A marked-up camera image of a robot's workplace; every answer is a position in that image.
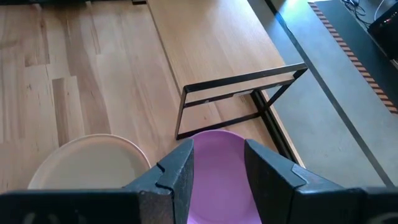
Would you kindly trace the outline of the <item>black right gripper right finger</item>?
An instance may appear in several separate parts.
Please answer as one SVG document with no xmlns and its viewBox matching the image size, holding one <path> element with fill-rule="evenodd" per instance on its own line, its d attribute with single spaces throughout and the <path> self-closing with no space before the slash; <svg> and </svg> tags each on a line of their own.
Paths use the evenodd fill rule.
<svg viewBox="0 0 398 224">
<path fill-rule="evenodd" d="M 344 188 L 252 139 L 244 143 L 244 165 L 263 223 L 360 222 L 358 189 Z"/>
</svg>

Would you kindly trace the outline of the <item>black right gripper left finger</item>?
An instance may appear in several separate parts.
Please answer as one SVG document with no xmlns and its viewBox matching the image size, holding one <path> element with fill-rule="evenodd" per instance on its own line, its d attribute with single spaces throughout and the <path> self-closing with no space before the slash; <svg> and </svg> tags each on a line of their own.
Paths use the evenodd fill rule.
<svg viewBox="0 0 398 224">
<path fill-rule="evenodd" d="M 126 223 L 186 223 L 194 176 L 194 142 L 187 139 L 124 187 Z"/>
</svg>

